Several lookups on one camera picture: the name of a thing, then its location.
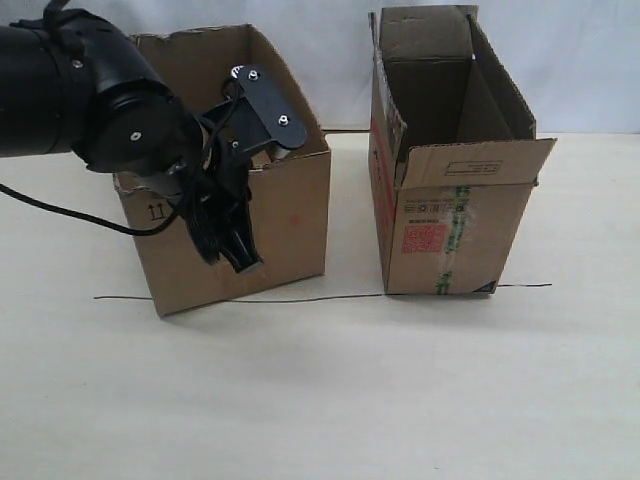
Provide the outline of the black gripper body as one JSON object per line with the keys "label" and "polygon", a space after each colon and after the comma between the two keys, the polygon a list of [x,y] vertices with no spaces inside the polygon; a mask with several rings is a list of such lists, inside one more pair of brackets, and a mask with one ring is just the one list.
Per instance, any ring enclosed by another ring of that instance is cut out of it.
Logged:
{"label": "black gripper body", "polygon": [[231,195],[244,195],[252,158],[282,159],[307,142],[307,129],[274,77],[258,65],[237,65],[221,87],[226,99],[200,116],[214,132],[212,177]]}

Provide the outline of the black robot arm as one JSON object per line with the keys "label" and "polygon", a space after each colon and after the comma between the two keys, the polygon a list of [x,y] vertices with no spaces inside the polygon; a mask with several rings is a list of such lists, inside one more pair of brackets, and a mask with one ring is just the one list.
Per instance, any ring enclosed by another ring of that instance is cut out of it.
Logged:
{"label": "black robot arm", "polygon": [[168,217],[139,229],[79,211],[71,217],[128,236],[182,220],[209,264],[258,266],[249,173],[260,153],[284,157],[307,129],[258,65],[231,69],[223,99],[197,113],[114,24],[64,1],[1,29],[1,154],[71,152],[94,173],[128,174],[165,199]]}

